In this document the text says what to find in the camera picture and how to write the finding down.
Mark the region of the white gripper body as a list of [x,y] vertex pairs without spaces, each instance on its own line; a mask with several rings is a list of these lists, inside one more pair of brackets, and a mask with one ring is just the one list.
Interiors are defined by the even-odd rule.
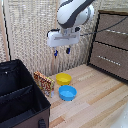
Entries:
[[76,44],[79,42],[79,39],[79,27],[70,29],[52,29],[47,33],[47,45],[49,47]]

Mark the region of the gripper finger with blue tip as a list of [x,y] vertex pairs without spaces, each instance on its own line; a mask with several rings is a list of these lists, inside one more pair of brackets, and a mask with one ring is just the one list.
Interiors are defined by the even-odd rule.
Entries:
[[58,55],[58,50],[56,49],[56,47],[55,47],[55,48],[53,48],[53,51],[54,51],[54,57],[56,58],[56,57],[57,57],[57,55]]
[[66,54],[70,54],[70,51],[71,51],[71,47],[68,47],[68,48],[66,49]]

